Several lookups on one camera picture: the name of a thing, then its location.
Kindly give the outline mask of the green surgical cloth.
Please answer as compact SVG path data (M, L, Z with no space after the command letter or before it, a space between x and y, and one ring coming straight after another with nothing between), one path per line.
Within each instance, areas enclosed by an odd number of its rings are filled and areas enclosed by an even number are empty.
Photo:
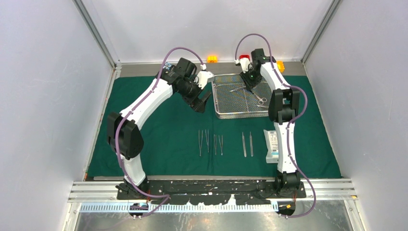
M307 109L295 123L295 158L309 178L340 178L341 172L329 142L314 92L306 76L286 76L286 80L301 87L308 100L301 101ZM277 166L266 163L268 152L263 130L272 130L267 117L219 119L213 99L204 113L193 111L179 94L162 103L146 120L141 129L144 147L140 154L146 175L205 175L273 177ZM205 130L209 130L209 153ZM198 131L203 130L202 156L199 156ZM243 156L242 132L245 135L247 157ZM250 153L250 132L254 156ZM217 155L214 155L214 134L217 135ZM223 136L223 155L218 137Z

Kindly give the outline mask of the white paper packet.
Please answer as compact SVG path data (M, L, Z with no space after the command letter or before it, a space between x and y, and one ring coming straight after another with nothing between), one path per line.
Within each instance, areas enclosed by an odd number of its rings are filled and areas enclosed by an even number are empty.
M268 153L266 154L267 164L277 164L279 161L278 135L275 130L263 130Z

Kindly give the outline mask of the steel scissors blade pair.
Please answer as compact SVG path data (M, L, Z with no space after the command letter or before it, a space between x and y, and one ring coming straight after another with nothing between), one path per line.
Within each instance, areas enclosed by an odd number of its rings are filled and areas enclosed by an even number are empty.
M264 97L258 96L256 93L253 93L253 95L258 99L259 105L264 105L268 100Z

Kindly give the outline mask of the steel spatula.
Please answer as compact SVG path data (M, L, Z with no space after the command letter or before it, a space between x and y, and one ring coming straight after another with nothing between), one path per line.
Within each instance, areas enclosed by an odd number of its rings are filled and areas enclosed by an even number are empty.
M206 137L207 152L209 153L209 150L210 150L210 148L209 148L210 139L209 139L209 130L208 130L208 129L205 130L205 137Z

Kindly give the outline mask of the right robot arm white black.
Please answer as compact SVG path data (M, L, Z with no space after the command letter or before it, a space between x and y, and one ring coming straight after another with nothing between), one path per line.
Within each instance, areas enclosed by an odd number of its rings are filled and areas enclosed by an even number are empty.
M300 90L293 89L278 69L277 61L267 57L263 49L251 52L251 58L238 60L242 72L240 77L245 89L253 89L265 80L272 95L269 100L268 117L273 122L278 140L278 167L273 192L288 197L300 188L300 172L295 166L294 119L299 114Z

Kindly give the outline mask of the thin steel tweezers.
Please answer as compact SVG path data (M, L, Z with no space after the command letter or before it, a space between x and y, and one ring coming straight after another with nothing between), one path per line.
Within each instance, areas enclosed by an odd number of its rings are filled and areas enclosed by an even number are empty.
M223 155L223 136L218 137L219 146L220 146L220 154Z

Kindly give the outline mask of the long steel forceps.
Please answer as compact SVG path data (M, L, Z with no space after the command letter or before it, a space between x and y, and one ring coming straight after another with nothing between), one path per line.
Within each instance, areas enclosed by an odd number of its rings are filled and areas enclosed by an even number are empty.
M202 156L202 144L203 144L203 130L198 131L198 144L199 144L199 156Z

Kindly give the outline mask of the steel scalpel handle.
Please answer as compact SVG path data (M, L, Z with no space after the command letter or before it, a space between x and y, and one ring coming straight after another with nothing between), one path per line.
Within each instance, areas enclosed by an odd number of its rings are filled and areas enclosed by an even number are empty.
M251 153L251 157L253 157L253 156L254 156L254 150L253 150L253 137L252 137L252 132L250 132L249 138L250 138L250 153Z
M247 157L246 142L245 142L244 132L242 132L242 148L243 148L243 156L244 156L244 157Z

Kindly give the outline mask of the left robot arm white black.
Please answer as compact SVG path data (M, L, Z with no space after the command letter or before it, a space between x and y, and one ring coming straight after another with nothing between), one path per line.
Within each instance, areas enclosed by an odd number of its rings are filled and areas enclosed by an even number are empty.
M163 67L149 88L121 112L108 115L107 142L116 153L129 193L136 199L147 195L148 182L143 170L140 153L144 146L141 128L149 116L167 99L178 93L190 108L204 113L210 96L207 83L215 75L202 64L201 71L191 61L180 58L176 65Z

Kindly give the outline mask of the metal mesh tray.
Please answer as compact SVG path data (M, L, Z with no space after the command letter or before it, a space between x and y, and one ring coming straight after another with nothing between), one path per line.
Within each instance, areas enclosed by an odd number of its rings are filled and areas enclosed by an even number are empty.
M268 83L262 80L252 93L246 89L230 92L239 87L245 87L245 84L238 74L215 76L212 93L216 116L220 119L267 117L269 100L272 95ZM264 105L259 105L253 93L268 101Z

